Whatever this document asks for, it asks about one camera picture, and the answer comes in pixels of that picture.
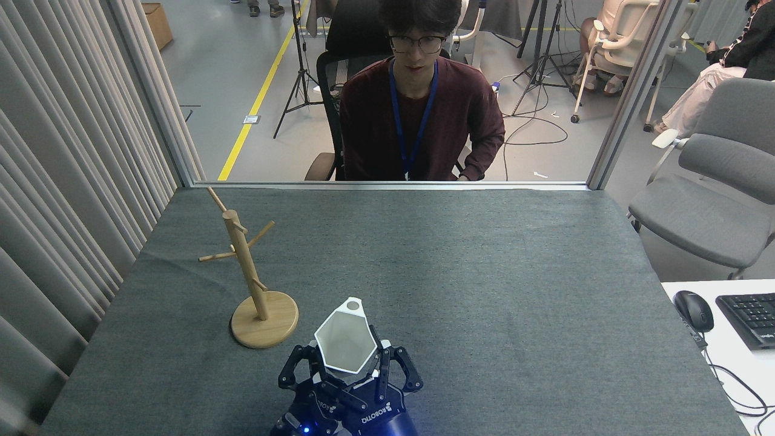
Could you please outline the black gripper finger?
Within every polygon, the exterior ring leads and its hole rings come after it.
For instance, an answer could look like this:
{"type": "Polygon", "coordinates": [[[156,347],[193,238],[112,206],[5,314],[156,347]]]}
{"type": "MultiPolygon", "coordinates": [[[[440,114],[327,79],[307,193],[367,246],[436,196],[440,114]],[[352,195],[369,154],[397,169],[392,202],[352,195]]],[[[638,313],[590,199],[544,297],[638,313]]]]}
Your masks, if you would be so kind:
{"type": "Polygon", "coordinates": [[[390,360],[395,360],[398,362],[402,372],[404,373],[404,386],[401,387],[402,392],[418,392],[423,388],[424,381],[419,375],[406,348],[402,346],[391,346],[390,360]]]}
{"type": "Polygon", "coordinates": [[[357,374],[328,369],[327,367],[312,368],[313,399],[318,407],[332,413],[335,408],[361,409],[362,400],[355,400],[351,391],[358,383],[365,383],[368,379],[368,371],[357,374]]]}
{"type": "Polygon", "coordinates": [[[315,345],[296,345],[287,358],[287,361],[283,365],[283,369],[279,374],[279,387],[280,389],[288,389],[295,391],[298,387],[298,383],[295,376],[295,370],[299,362],[305,360],[308,362],[309,376],[312,377],[319,372],[320,359],[319,349],[315,345]]]}
{"type": "Polygon", "coordinates": [[[390,360],[391,360],[391,343],[389,340],[386,342],[380,340],[375,326],[370,326],[370,332],[373,339],[377,343],[377,350],[379,351],[379,362],[376,367],[378,374],[375,378],[375,393],[374,400],[376,404],[383,404],[386,402],[388,395],[388,383],[390,374],[390,360]]]}

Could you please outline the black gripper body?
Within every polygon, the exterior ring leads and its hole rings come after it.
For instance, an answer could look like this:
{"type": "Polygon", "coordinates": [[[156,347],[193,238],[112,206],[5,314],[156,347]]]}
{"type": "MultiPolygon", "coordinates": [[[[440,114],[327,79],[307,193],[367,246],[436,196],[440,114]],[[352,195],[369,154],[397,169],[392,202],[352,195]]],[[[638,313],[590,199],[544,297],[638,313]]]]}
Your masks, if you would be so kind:
{"type": "Polygon", "coordinates": [[[349,408],[326,413],[313,399],[313,388],[297,388],[288,410],[271,428],[271,435],[349,435],[345,417],[349,408]]]}
{"type": "Polygon", "coordinates": [[[366,402],[366,409],[347,412],[345,428],[352,435],[418,435],[401,390],[385,394],[357,390],[355,394],[366,402]]]}

